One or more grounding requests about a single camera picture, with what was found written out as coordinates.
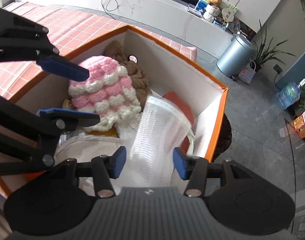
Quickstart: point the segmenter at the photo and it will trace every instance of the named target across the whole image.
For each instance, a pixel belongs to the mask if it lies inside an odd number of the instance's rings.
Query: teddy bear
[[[215,5],[220,5],[222,0],[207,0],[207,3],[209,4],[215,4]]]

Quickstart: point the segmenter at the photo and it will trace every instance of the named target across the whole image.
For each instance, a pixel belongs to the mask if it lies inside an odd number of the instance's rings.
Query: brown plush blanket
[[[136,90],[137,99],[140,102],[141,108],[144,109],[147,96],[152,93],[149,88],[149,79],[146,73],[138,63],[135,63],[132,60],[127,60],[124,55],[123,45],[118,41],[112,41],[107,46],[105,56],[117,60],[120,65],[126,67],[128,76],[130,76],[132,81],[132,86]]]

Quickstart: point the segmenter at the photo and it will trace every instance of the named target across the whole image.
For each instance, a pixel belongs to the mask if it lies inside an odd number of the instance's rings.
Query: plastic water bottle
[[[280,92],[276,94],[276,99],[283,110],[297,102],[300,98],[301,88],[305,85],[305,79],[301,80],[299,85],[290,82]]]

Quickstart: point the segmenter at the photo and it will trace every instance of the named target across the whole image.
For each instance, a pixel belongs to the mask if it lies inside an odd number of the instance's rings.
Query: pedal bin
[[[217,67],[227,77],[236,76],[256,54],[257,48],[243,35],[237,35],[217,61]]]

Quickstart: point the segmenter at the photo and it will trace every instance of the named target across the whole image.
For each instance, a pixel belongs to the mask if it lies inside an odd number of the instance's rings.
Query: robotic arm
[[[0,62],[35,60],[46,72],[86,80],[88,70],[59,56],[47,33],[0,9]],[[286,231],[295,213],[291,197],[233,160],[208,163],[175,148],[174,166],[189,180],[183,195],[168,187],[123,188],[116,196],[110,179],[121,173],[124,147],[89,163],[67,159],[54,166],[60,134],[98,122],[96,114],[55,108],[34,115],[0,97],[0,125],[38,145],[0,133],[0,152],[21,160],[0,163],[0,175],[45,171],[7,199],[9,239],[293,239]],[[93,177],[95,197],[78,188],[80,177]],[[207,178],[221,182],[210,196]]]

